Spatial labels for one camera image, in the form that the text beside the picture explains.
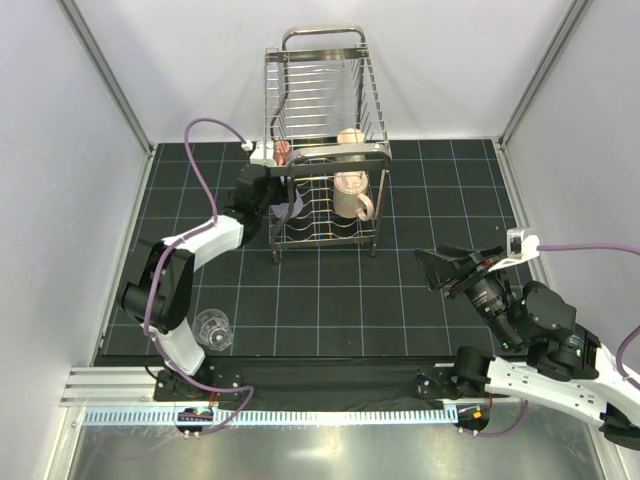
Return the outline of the lilac plastic cup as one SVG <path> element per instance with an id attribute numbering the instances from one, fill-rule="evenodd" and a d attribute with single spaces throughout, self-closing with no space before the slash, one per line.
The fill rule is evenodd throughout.
<path id="1" fill-rule="evenodd" d="M 298 189 L 294 190 L 295 197 L 293 202 L 293 209 L 290 215 L 290 219 L 297 217 L 303 210 L 304 201 Z M 278 219 L 284 218 L 289 211 L 289 203 L 284 202 L 270 207 L 271 213 Z"/>

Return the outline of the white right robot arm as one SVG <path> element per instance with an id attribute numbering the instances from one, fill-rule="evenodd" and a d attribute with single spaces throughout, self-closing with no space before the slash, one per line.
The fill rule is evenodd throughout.
<path id="1" fill-rule="evenodd" d="M 577 321 L 577 310 L 547 285 L 530 281 L 515 296 L 504 270 L 536 257 L 495 247 L 441 245 L 414 257 L 431 291 L 469 300 L 502 351 L 524 353 L 524 364 L 473 346 L 457 350 L 449 367 L 419 375 L 423 398 L 504 396 L 537 403 L 598 428 L 621 447 L 639 448 L 639 376 Z"/>

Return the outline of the tan mug lilac inside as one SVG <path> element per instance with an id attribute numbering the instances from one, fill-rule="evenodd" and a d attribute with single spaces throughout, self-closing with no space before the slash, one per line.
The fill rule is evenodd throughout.
<path id="1" fill-rule="evenodd" d="M 368 187 L 369 179 L 365 171 L 337 173 L 333 193 L 335 213 L 347 219 L 372 220 L 375 207 L 367 194 Z"/>

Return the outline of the clear glass tumbler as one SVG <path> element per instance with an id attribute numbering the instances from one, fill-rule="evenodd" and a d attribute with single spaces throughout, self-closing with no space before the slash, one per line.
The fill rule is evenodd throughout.
<path id="1" fill-rule="evenodd" d="M 224 351 L 231 347 L 234 332 L 227 315 L 219 309 L 203 310 L 193 320 L 192 332 L 204 348 Z"/>

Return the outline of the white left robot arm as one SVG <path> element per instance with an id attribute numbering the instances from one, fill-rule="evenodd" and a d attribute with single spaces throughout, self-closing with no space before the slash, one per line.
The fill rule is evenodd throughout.
<path id="1" fill-rule="evenodd" d="M 250 243 L 272 205 L 289 200 L 282 167 L 248 164 L 227 203 L 203 223 L 157 241 L 140 240 L 121 279 L 117 302 L 177 377 L 177 389 L 201 400 L 211 389 L 206 353 L 188 321 L 195 273 Z"/>

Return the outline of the pink ceramic mug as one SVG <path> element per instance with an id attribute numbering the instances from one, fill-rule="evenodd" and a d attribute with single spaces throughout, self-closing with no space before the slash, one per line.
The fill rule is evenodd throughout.
<path id="1" fill-rule="evenodd" d="M 286 140 L 274 142 L 274 161 L 277 166 L 283 166 L 287 162 L 288 155 L 292 152 L 291 144 Z"/>

